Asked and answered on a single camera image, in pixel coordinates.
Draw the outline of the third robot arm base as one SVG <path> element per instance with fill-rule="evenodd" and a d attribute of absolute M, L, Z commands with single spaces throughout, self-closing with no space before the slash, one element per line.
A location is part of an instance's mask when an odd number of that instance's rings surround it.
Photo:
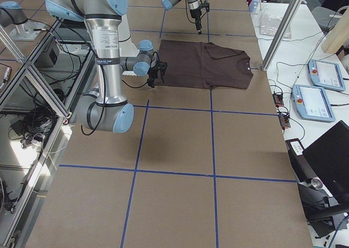
<path fill-rule="evenodd" d="M 34 41 L 45 30 L 45 24 L 30 21 L 17 2 L 5 1 L 1 3 L 1 26 L 10 25 L 14 29 L 9 35 L 15 41 Z"/>

